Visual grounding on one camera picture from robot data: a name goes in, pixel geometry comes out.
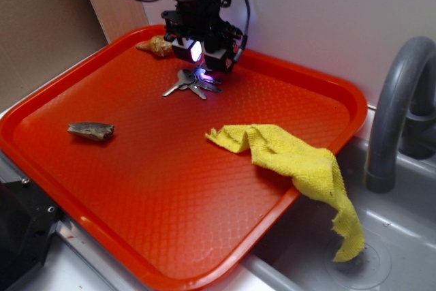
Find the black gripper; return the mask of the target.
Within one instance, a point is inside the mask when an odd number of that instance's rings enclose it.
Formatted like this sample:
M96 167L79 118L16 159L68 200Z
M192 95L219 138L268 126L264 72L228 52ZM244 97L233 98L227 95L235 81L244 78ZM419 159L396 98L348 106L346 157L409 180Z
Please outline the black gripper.
M232 0L175 0L176 9L164 11L166 34L172 42L174 56L197 63L202 56L208 69L230 73L234 67L236 42L244 40L243 32L220 17L222 8Z

